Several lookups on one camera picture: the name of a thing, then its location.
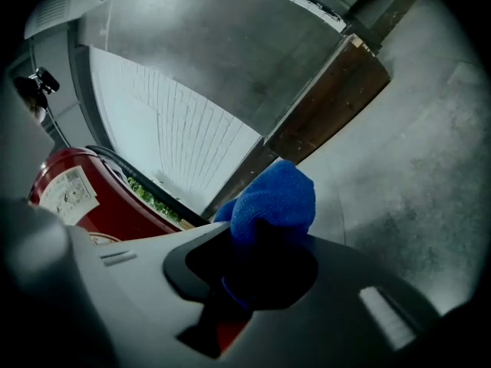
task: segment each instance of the red object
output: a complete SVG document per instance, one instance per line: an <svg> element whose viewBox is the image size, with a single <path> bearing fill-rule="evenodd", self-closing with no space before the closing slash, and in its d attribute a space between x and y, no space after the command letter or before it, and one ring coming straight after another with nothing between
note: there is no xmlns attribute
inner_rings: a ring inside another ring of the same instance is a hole
<svg viewBox="0 0 491 368"><path fill-rule="evenodd" d="M35 180L29 198L31 202L39 204L48 184L74 166L81 166L97 194L99 205L77 222L95 242L134 240L180 232L136 197L130 187L88 149L68 148L52 154Z"/></svg>
<svg viewBox="0 0 491 368"><path fill-rule="evenodd" d="M225 352L227 348L232 345L234 339L237 338L248 322L248 320L236 322L221 320L215 325L216 338L218 340L220 354L223 354L223 352Z"/></svg>

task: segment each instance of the green plant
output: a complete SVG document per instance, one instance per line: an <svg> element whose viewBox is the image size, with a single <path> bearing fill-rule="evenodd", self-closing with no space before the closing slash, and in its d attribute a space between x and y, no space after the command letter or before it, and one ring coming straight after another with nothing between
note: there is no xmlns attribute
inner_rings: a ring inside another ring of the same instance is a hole
<svg viewBox="0 0 491 368"><path fill-rule="evenodd" d="M177 215L176 212L169 209L168 206L164 205L162 202L155 200L153 195L141 186L138 181L136 181L133 177L128 177L128 184L130 184L130 188L133 192L135 192L139 198L145 201L151 208L155 211L159 212L164 216L164 218L168 218L175 223L179 223L181 221L181 217Z"/></svg>

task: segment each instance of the blue cloth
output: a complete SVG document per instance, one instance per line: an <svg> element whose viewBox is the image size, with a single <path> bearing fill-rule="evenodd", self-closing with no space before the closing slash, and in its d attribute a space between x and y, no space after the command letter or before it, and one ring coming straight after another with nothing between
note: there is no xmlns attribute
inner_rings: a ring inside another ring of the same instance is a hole
<svg viewBox="0 0 491 368"><path fill-rule="evenodd" d="M237 199L223 205L215 221L230 221L234 241L253 245L260 221L288 234L304 235L314 217L314 183L293 163L282 160L256 177Z"/></svg>

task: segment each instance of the black cable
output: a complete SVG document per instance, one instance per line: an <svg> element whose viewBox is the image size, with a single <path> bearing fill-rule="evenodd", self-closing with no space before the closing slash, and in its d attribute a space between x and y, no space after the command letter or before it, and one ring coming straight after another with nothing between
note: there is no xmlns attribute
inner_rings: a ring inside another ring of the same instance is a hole
<svg viewBox="0 0 491 368"><path fill-rule="evenodd" d="M100 156L105 156L113 160L128 177L132 177L141 184L143 189L153 195L153 197L162 202L164 205L169 206L171 210L176 212L180 217L188 221L193 226L208 225L209 222L197 215L193 210L188 209L185 205L175 200L171 195L161 189L155 182L146 177L137 168L131 165L124 158L118 156L114 151L106 149L102 146L86 146L89 150L94 151Z"/></svg>

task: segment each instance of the white siding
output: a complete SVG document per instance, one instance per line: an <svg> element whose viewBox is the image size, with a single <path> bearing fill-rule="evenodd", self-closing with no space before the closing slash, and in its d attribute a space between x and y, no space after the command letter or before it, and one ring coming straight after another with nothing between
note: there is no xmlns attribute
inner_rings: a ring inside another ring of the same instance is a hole
<svg viewBox="0 0 491 368"><path fill-rule="evenodd" d="M260 135L157 71L91 49L97 103L116 150L201 213Z"/></svg>

